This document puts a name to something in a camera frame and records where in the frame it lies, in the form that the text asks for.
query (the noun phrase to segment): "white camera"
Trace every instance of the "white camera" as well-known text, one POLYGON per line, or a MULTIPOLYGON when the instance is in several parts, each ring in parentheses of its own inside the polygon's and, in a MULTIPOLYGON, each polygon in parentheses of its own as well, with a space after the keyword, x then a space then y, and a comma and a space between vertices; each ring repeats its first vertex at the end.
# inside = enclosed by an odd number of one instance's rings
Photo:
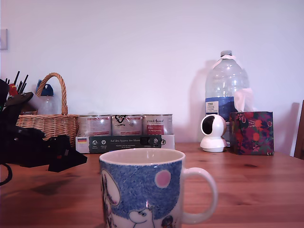
POLYGON ((226 140, 222 138, 226 132, 226 122, 220 115, 206 115, 200 123, 201 132, 205 137, 200 142, 201 148, 207 152, 223 152, 227 146, 226 140))

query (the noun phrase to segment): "mug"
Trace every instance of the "mug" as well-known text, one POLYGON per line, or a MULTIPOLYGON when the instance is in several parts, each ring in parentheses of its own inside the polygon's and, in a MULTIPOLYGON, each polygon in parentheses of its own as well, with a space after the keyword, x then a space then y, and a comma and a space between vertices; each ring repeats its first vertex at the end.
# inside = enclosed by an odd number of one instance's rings
POLYGON ((180 151, 138 148, 99 157, 104 222, 107 228, 181 228, 208 219, 217 206, 212 176, 201 168, 185 168, 180 151), (202 213, 183 212, 184 181, 199 175, 212 189, 211 206, 202 213))

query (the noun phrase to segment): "tin can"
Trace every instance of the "tin can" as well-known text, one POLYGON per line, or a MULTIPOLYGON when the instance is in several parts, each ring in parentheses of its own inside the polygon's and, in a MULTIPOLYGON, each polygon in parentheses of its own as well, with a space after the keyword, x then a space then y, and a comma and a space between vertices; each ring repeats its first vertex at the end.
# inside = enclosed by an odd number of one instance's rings
POLYGON ((141 135, 142 115, 112 115, 113 135, 141 135))
POLYGON ((173 134, 172 114, 143 115, 143 134, 173 134))
POLYGON ((111 115, 81 115, 78 136, 112 135, 111 115))

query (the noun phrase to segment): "light switch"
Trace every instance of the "light switch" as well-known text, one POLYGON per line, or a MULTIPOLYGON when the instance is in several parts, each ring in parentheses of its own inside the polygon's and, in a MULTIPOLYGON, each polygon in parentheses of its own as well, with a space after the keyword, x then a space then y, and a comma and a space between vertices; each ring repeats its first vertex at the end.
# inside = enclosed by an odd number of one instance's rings
POLYGON ((0 29, 0 50, 8 49, 8 30, 0 29))

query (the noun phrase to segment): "chair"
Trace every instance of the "chair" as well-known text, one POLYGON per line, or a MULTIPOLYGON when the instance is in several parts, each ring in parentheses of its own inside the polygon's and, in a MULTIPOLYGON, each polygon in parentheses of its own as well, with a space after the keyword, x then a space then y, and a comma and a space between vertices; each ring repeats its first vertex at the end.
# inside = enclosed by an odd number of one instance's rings
POLYGON ((296 138, 294 155, 296 158, 304 160, 304 101, 302 104, 299 130, 296 138))

